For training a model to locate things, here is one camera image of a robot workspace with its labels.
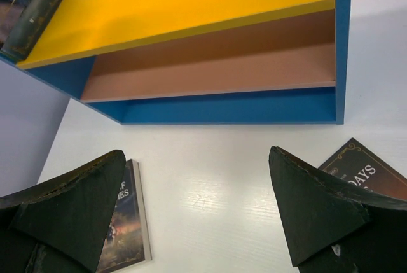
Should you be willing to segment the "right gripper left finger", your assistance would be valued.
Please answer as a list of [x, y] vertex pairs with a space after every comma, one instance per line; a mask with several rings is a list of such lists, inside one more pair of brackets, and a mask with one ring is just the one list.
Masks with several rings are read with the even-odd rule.
[[1, 272], [95, 272], [125, 164], [113, 150], [1, 197]]

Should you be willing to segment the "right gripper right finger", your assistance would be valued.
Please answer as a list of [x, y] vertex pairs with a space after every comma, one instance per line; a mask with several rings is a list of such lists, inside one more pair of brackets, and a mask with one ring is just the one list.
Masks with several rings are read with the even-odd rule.
[[273, 146], [270, 177], [300, 272], [406, 272], [406, 201], [354, 186]]

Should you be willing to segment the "Jane Eyre book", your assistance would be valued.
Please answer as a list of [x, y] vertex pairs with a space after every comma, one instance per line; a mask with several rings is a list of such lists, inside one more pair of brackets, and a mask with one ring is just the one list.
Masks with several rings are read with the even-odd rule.
[[1, 0], [1, 55], [25, 60], [62, 0]]

